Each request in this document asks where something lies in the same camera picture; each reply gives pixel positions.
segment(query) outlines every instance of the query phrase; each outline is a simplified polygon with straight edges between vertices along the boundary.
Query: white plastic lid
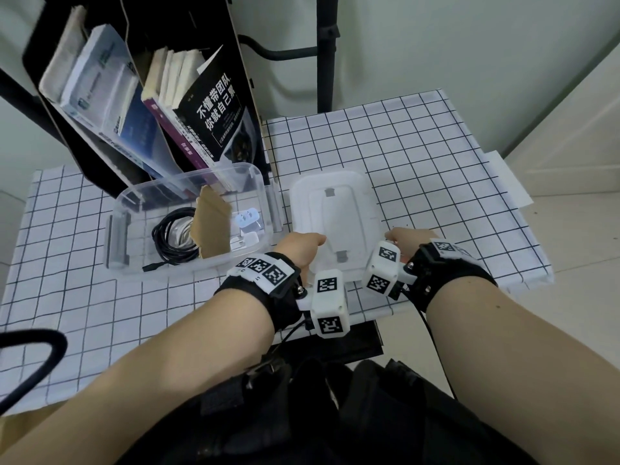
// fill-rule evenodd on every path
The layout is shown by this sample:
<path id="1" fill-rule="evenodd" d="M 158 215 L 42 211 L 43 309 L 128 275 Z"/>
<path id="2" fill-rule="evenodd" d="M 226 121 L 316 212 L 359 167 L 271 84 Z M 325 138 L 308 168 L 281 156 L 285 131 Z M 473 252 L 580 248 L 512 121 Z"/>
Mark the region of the white plastic lid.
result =
<path id="1" fill-rule="evenodd" d="M 327 235 L 310 265 L 316 274 L 340 269 L 345 282 L 360 281 L 381 239 L 381 219 L 368 178 L 355 171 L 305 175 L 290 190 L 293 230 Z"/>

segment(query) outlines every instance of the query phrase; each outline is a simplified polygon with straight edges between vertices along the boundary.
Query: white wall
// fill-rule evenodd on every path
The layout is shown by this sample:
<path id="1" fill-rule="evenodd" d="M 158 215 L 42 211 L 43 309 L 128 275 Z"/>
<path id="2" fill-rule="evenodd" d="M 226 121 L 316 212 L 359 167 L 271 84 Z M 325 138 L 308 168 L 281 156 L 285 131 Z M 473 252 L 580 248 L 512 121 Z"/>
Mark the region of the white wall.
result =
<path id="1" fill-rule="evenodd" d="M 42 6 L 43 0 L 0 0 L 0 68 L 31 93 L 21 57 Z M 33 171 L 72 162 L 64 145 L 0 98 L 0 191 L 25 200 Z"/>
<path id="2" fill-rule="evenodd" d="M 315 45 L 315 0 L 233 0 L 237 32 Z M 444 88 L 485 150 L 503 150 L 620 30 L 620 0 L 340 0 L 335 108 Z M 316 61 L 243 46 L 266 117 L 315 112 Z"/>

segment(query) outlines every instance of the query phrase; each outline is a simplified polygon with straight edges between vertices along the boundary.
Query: black pants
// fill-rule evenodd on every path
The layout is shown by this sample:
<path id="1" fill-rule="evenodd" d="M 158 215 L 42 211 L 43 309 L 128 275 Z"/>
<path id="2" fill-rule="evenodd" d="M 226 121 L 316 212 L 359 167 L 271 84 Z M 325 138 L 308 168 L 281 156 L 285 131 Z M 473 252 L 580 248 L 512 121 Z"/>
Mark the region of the black pants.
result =
<path id="1" fill-rule="evenodd" d="M 402 363 L 272 361 L 192 398 L 120 464 L 529 464 L 529 455 Z"/>

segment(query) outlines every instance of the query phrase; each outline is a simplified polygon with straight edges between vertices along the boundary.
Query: coiled black cable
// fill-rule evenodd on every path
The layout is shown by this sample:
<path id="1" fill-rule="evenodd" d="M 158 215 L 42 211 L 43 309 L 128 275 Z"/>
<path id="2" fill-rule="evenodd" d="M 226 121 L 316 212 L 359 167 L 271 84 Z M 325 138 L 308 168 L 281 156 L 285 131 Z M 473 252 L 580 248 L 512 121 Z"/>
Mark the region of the coiled black cable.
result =
<path id="1" fill-rule="evenodd" d="M 61 332 L 48 329 L 17 330 L 0 333 L 0 348 L 22 344 L 46 343 L 51 346 L 47 360 L 24 380 L 16 389 L 0 401 L 0 416 L 20 401 L 30 390 L 54 370 L 67 351 L 67 338 Z"/>
<path id="2" fill-rule="evenodd" d="M 166 215 L 160 223 L 153 227 L 151 236 L 153 238 L 153 242 L 155 243 L 155 249 L 157 250 L 159 257 L 162 258 L 162 261 L 144 266 L 142 268 L 144 272 L 154 271 L 164 264 L 177 266 L 198 257 L 198 246 L 196 246 L 196 244 L 193 244 L 188 248 L 178 248 L 172 246 L 168 242 L 168 235 L 170 234 L 170 229 L 175 221 L 185 217 L 193 217 L 195 212 L 196 209 L 193 207 L 182 207 L 180 209 L 173 210 Z"/>

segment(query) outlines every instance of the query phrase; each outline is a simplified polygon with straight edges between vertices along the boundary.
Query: blue book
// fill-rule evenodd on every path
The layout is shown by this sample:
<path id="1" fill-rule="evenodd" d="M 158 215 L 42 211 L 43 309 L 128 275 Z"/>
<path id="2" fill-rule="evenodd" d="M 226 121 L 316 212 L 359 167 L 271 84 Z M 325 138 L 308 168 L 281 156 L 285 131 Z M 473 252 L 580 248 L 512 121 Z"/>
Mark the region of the blue book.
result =
<path id="1" fill-rule="evenodd" d="M 101 25 L 77 58 L 59 105 L 154 178 L 182 173 L 141 94 L 125 42 Z"/>

